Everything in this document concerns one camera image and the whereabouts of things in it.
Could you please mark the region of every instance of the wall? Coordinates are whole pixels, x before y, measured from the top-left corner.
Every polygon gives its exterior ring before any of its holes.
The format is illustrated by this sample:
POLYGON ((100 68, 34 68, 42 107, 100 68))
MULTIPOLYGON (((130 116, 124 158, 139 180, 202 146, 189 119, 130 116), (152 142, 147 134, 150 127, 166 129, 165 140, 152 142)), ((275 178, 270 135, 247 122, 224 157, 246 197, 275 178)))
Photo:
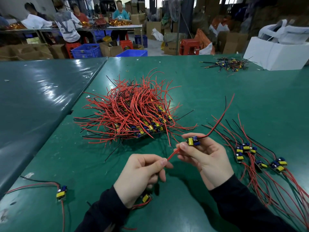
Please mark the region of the wall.
POLYGON ((28 16, 28 12, 24 7, 26 2, 33 3, 38 12, 48 15, 56 13, 52 0, 0 0, 1 14, 10 14, 23 20, 28 16))

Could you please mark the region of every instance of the person in teal shirt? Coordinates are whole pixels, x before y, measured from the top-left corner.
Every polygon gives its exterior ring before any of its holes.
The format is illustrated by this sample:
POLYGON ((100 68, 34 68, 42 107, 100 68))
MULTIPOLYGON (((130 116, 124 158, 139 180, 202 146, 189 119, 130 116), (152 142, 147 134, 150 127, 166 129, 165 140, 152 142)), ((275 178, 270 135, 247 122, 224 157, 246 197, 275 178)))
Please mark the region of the person in teal shirt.
MULTIPOLYGON (((129 15, 128 13, 123 9, 122 7, 122 1, 118 0, 116 1, 117 4, 117 10, 113 13, 113 19, 121 19, 121 20, 129 20, 129 15)), ((117 40, 119 36, 119 40, 125 40, 126 39, 126 30, 113 30, 111 32, 111 38, 112 40, 117 40)))

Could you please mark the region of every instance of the red shirt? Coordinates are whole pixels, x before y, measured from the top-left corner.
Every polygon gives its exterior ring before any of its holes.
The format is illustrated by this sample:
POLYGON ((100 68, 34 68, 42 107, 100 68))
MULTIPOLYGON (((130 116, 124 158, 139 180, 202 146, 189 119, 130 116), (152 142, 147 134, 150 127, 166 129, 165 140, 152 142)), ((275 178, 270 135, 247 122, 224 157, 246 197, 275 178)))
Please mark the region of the red shirt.
POLYGON ((76 18, 79 19, 80 22, 87 22, 89 23, 89 19, 87 18, 87 16, 83 13, 80 13, 79 16, 77 16, 76 14, 74 14, 76 16, 76 18))

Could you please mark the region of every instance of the person in red shirt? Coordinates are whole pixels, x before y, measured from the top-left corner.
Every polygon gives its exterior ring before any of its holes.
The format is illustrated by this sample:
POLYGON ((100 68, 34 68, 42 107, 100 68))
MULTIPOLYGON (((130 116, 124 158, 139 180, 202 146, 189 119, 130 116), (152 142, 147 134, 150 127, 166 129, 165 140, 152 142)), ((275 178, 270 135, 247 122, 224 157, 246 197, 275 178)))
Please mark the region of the person in red shirt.
MULTIPOLYGON (((89 23, 89 19, 87 18, 87 16, 84 13, 80 12, 79 7, 76 3, 72 4, 71 10, 73 11, 73 14, 76 16, 76 18, 79 19, 79 21, 81 23, 83 23, 83 22, 89 23)), ((85 37, 88 38, 89 43, 94 43, 94 40, 93 40, 94 36, 92 35, 91 32, 89 32, 89 31, 87 31, 87 32, 86 31, 78 31, 78 33, 79 33, 83 43, 86 43, 85 37)))

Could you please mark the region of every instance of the orange sack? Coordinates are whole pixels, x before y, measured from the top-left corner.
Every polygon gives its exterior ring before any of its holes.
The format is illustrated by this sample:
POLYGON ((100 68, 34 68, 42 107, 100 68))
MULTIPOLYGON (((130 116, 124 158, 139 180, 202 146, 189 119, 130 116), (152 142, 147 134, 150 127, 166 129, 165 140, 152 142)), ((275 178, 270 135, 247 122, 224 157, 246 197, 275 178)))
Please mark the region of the orange sack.
MULTIPOLYGON (((206 48, 206 46, 208 46, 211 43, 211 41, 208 39, 208 37, 199 28, 196 31, 196 35, 195 35, 194 39, 198 40, 200 42, 201 49, 206 48)), ((215 54, 214 46, 212 47, 211 54, 212 55, 215 54)))

